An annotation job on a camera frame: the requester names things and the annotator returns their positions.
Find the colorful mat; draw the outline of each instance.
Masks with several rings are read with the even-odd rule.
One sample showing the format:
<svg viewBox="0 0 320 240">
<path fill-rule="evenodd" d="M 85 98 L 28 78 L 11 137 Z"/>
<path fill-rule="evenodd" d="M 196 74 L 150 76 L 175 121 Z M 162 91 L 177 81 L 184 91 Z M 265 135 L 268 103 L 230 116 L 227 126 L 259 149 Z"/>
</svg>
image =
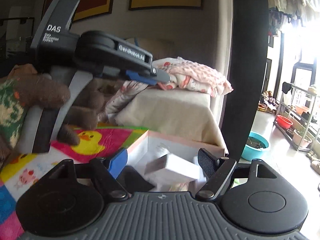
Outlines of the colorful mat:
<svg viewBox="0 0 320 240">
<path fill-rule="evenodd" d="M 0 173 L 0 240 L 15 240 L 23 229 L 15 212 L 17 200 L 44 174 L 64 159 L 87 163 L 95 157 L 107 157 L 119 148 L 128 148 L 144 128 L 99 127 L 94 131 L 75 129 L 80 137 L 77 147 L 53 142 L 47 154 L 23 154 Z"/>
</svg>

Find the yellow duck print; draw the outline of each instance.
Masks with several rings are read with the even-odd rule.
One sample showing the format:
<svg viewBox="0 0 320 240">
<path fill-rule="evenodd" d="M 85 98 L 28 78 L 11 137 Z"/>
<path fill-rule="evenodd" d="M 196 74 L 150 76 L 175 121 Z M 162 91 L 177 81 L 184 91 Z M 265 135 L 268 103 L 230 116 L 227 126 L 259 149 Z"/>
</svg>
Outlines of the yellow duck print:
<svg viewBox="0 0 320 240">
<path fill-rule="evenodd" d="M 79 145 L 71 147 L 78 154 L 94 155 L 105 149 L 103 145 L 98 144 L 102 135 L 97 131 L 83 131 L 78 136 L 80 137 Z"/>
</svg>

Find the pink pig print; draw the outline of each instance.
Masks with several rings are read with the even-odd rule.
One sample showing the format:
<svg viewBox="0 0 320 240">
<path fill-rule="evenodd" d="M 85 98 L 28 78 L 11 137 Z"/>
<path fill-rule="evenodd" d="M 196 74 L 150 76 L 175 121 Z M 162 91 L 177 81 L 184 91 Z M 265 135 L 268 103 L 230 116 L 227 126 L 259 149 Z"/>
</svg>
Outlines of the pink pig print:
<svg viewBox="0 0 320 240">
<path fill-rule="evenodd" d="M 34 179 L 36 179 L 36 176 L 34 176 L 34 170 L 25 169 L 23 173 L 19 176 L 19 180 L 17 181 L 15 187 L 19 189 L 23 185 L 27 185 L 30 182 L 32 182 Z"/>
</svg>

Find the tile floor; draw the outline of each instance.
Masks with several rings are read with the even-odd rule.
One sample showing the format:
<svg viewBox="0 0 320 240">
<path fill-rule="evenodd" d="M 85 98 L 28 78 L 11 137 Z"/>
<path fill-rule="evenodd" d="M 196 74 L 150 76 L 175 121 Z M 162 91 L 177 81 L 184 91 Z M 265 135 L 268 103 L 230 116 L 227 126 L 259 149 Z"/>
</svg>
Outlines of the tile floor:
<svg viewBox="0 0 320 240">
<path fill-rule="evenodd" d="M 252 126 L 252 131 L 267 138 L 271 145 L 270 151 L 262 159 L 306 198 L 309 213 L 301 233 L 310 240 L 320 240 L 320 175 L 310 167 L 310 160 L 305 153 L 296 152 L 278 128 L 273 126 L 273 120 L 274 115 L 257 111 Z"/>
</svg>

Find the metal screw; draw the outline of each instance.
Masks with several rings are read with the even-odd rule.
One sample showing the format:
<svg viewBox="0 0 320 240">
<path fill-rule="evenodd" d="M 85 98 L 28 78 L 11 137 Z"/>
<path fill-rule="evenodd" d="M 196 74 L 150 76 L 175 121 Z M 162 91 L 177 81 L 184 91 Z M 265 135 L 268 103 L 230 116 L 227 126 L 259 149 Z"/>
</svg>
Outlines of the metal screw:
<svg viewBox="0 0 320 240">
<path fill-rule="evenodd" d="M 201 190 L 198 192 L 198 195 L 202 198 L 212 198 L 214 193 L 210 190 Z"/>
<path fill-rule="evenodd" d="M 114 190 L 110 195 L 113 198 L 124 198 L 127 194 L 123 190 Z"/>
</svg>

